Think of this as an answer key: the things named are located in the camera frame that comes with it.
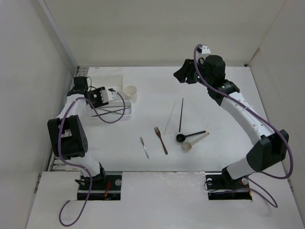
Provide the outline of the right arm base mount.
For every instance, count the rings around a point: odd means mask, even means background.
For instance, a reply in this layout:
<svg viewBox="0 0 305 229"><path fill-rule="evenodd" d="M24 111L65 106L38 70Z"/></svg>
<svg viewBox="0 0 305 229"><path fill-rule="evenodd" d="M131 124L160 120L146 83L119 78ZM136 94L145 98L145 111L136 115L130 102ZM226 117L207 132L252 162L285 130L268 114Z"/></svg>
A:
<svg viewBox="0 0 305 229"><path fill-rule="evenodd" d="M209 200L252 200L247 177L227 180L221 172L205 173L204 188Z"/></svg>

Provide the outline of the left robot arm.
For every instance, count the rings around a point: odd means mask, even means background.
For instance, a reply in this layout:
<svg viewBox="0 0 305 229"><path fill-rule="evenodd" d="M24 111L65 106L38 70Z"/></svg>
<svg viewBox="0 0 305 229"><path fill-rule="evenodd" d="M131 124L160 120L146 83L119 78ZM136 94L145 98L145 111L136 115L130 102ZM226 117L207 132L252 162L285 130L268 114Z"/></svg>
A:
<svg viewBox="0 0 305 229"><path fill-rule="evenodd" d="M102 165L94 162L88 153L89 144L80 116L87 106L96 109L108 105L110 95L105 87L89 90L87 77L75 77L62 111L47 122L55 156L68 166L86 171L83 179L96 189L104 188L107 178Z"/></svg>

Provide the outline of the white chopstick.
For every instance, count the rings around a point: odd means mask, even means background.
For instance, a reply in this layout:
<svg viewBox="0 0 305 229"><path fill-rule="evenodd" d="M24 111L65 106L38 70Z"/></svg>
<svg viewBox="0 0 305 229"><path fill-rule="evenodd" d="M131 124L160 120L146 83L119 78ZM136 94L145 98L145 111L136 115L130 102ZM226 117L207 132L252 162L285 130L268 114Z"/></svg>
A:
<svg viewBox="0 0 305 229"><path fill-rule="evenodd" d="M169 118L168 118L166 127L165 127L165 129L164 129L164 133L163 133L164 135L166 135L166 131L167 131L169 122L170 122L170 120L171 120L171 116L172 116L172 114L173 114L173 110L174 110L174 108L175 108L175 104L176 104L176 101L174 101L174 104L173 104L173 106L172 106L172 109L171 109L171 112L170 112L170 115L169 115Z"/></svg>

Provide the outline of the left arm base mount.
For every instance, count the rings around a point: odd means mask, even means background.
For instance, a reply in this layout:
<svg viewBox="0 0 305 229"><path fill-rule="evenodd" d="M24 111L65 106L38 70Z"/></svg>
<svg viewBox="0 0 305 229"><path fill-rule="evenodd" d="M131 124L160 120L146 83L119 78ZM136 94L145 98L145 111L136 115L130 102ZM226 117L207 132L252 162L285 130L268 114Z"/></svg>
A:
<svg viewBox="0 0 305 229"><path fill-rule="evenodd" d="M122 172L106 172L105 176L98 175L92 179L92 188L88 200L121 200ZM76 179L75 182L79 185L77 200L85 200L89 191L89 177L81 175L81 178Z"/></svg>

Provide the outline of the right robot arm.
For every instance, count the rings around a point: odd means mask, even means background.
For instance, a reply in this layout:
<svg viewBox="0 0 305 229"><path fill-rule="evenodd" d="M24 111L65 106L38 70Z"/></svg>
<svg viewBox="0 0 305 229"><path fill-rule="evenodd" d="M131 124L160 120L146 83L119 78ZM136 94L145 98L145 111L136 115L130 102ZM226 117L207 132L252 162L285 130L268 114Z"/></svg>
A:
<svg viewBox="0 0 305 229"><path fill-rule="evenodd" d="M224 187L231 188L238 179L263 172L285 159L288 133L275 130L249 107L239 88L225 79L222 57L209 55L198 61L186 59L173 75L180 83L205 85L209 96L236 120L253 144L244 158L222 170L221 183Z"/></svg>

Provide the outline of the black thin chopstick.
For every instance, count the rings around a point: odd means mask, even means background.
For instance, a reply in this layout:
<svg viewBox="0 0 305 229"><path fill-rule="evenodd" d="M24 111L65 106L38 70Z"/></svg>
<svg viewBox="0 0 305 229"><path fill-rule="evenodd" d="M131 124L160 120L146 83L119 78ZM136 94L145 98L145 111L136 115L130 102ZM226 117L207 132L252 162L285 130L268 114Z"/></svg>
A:
<svg viewBox="0 0 305 229"><path fill-rule="evenodd" d="M117 110L107 110L107 109L101 109L101 111L98 111L98 115L122 115L123 111L125 111L125 114L128 113L128 111L131 109L130 106L127 106L125 109L121 108L121 109L117 109Z"/></svg>

